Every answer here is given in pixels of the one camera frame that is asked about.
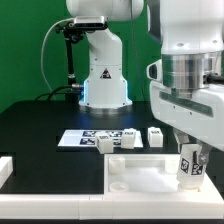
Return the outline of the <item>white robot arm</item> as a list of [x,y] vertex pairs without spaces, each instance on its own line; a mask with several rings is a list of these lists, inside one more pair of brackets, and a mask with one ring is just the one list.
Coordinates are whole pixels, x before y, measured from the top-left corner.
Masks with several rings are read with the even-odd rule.
[[206,164],[210,150],[224,151],[224,0],[66,0],[73,29],[87,34],[89,76],[80,105],[111,110],[130,103],[122,77],[121,41],[107,24],[146,13],[140,52],[159,55],[147,66],[153,115],[192,136]]

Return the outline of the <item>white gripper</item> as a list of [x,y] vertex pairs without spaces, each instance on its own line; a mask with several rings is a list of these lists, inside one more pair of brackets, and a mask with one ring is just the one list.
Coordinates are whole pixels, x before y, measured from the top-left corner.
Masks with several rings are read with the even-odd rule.
[[199,143],[199,165],[208,164],[211,146],[224,151],[224,86],[210,84],[185,100],[173,97],[170,88],[152,81],[150,103],[156,119],[176,128],[173,133],[178,152],[189,142],[187,134],[204,142]]

